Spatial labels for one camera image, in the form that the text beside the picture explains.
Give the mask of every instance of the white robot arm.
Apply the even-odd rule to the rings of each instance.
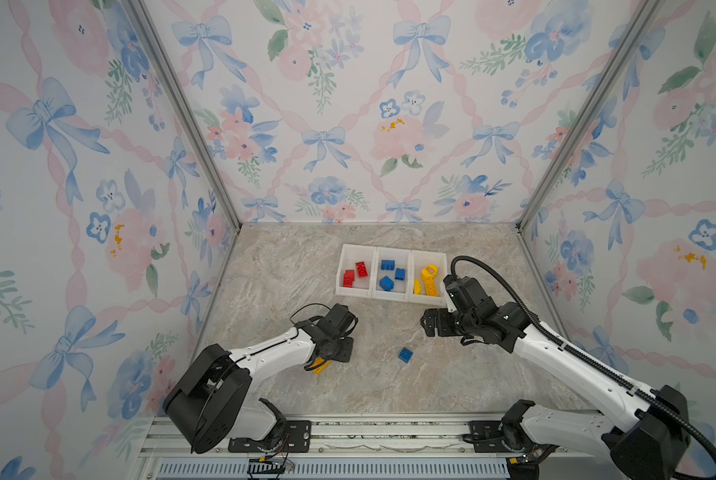
[[[294,323],[256,345],[230,351],[210,345],[163,401],[163,410],[194,452],[207,452],[227,436],[257,441],[260,450],[271,451],[281,442],[286,418],[266,399],[247,398],[252,384],[291,366],[309,364],[305,370],[314,370],[328,360],[348,362],[349,335],[357,323],[336,303],[325,316]]]
[[[455,265],[463,260],[491,274],[515,302],[497,307],[478,280],[459,278]],[[462,345],[499,345],[547,370],[601,412],[598,416],[561,412],[520,400],[501,421],[503,437],[499,438],[507,447],[519,451],[564,446],[609,458],[634,480],[695,480],[675,471],[689,437],[694,437],[716,463],[716,447],[689,423],[688,404],[680,392],[670,386],[652,389],[569,344],[480,260],[457,256],[450,270],[451,275],[443,280],[449,309],[425,311],[421,325],[427,336],[437,331],[439,336],[461,336]]]

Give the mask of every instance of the vent grille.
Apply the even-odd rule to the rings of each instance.
[[[504,458],[292,458],[280,478],[509,478]],[[275,478],[247,458],[164,458],[156,478]]]

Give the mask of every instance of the wire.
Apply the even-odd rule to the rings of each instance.
[[[457,264],[457,262],[463,261],[463,260],[466,262],[470,262],[471,264],[480,266],[483,270],[488,272],[489,275],[493,276],[494,279],[497,280],[497,282],[499,282],[499,284],[505,288],[505,290],[507,291],[507,293],[510,294],[510,296],[513,298],[513,300],[515,300],[515,303],[517,303],[517,305],[521,308],[521,310],[523,310],[523,312],[526,314],[528,319],[531,321],[531,324],[537,330],[539,330],[539,332],[542,335],[544,335],[548,340],[550,340],[551,342],[555,343],[558,346],[561,346],[564,344],[564,340],[556,337],[552,332],[547,330],[542,325],[542,323],[539,321],[537,316],[533,312],[531,312],[528,309],[528,307],[526,307],[526,304],[523,302],[521,297],[515,292],[515,290],[513,290],[512,286],[510,286],[510,284],[507,283],[507,281],[504,278],[502,278],[502,276],[499,273],[497,273],[496,270],[491,268],[489,265],[486,265],[485,263],[481,262],[477,258],[473,258],[471,256],[465,256],[465,255],[460,255],[460,256],[454,257],[454,260],[451,261],[451,276],[454,278],[454,280],[456,280],[458,278],[456,275],[455,265]],[[605,376],[614,380],[616,383],[618,383],[623,388],[625,388],[627,390],[632,390],[634,388],[634,385],[632,382],[629,382],[628,380],[624,379],[624,377],[622,377],[622,375],[616,373],[614,370],[608,368],[604,364],[595,360],[593,357],[588,356],[586,353],[583,353],[582,351],[578,350],[574,346],[566,343],[564,351],[571,353],[573,356],[577,357],[579,360],[582,360],[584,363],[587,363],[589,366],[591,366],[595,370],[598,370],[599,372],[603,373]],[[636,389],[635,396],[642,398],[643,400],[645,400],[646,402],[651,404],[652,407],[659,410],[665,416],[669,417],[673,422],[680,425],[681,428],[686,430],[686,432],[690,436],[694,437],[694,439],[697,440],[697,442],[702,446],[702,448],[704,448],[705,451],[708,452],[710,457],[713,459],[713,462],[715,462],[715,466],[716,466],[716,447],[713,445],[713,443],[710,440],[708,440],[707,437],[702,435],[702,432],[697,430],[697,428],[694,427],[693,425],[691,425],[689,422],[683,420],[683,418],[681,418],[679,416],[679,414],[675,413],[672,410],[672,408],[664,405],[662,402],[658,401],[656,398],[652,397],[651,395],[644,392],[643,390]],[[688,475],[685,473],[674,472],[673,477],[676,478],[677,480],[716,480],[716,473],[715,473],[715,475],[713,475],[711,477],[695,477],[693,475]]]
[[[313,305],[324,306],[325,308],[329,309],[329,312],[331,311],[331,307],[328,306],[328,305],[324,305],[324,304],[322,304],[322,303],[317,303],[317,302],[315,302],[315,303],[308,303],[307,305],[303,306],[303,307],[300,308],[299,310],[296,310],[294,313],[292,313],[291,316],[289,317],[289,321],[290,321],[291,323],[294,323],[293,318],[294,318],[294,316],[295,316],[297,313],[301,312],[302,310],[305,310],[305,308],[307,308],[308,306],[313,306]]]

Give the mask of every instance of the wall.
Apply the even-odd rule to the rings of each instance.
[[[229,230],[150,67],[115,2],[0,2],[0,480],[127,478],[187,368]]]
[[[629,65],[527,240],[572,339],[716,441],[716,2],[669,0]]]
[[[242,220],[338,223],[517,219],[639,2],[145,3]]]

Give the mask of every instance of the floor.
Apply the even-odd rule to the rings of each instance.
[[[460,254],[474,256],[500,272],[532,311],[548,318],[517,238],[504,224],[245,224],[200,348],[252,345],[287,330],[289,316],[306,303],[340,302],[360,319],[352,334],[351,361],[332,362],[319,375],[292,367],[253,387],[253,395],[289,415],[499,412],[519,398],[549,408],[589,408],[544,370],[498,346],[460,346],[455,337],[426,337],[419,325],[424,305],[336,296],[342,244],[443,252],[449,261]],[[458,264],[457,273],[478,278],[498,305],[510,300],[477,267]],[[403,347],[414,352],[408,364],[398,359]]]

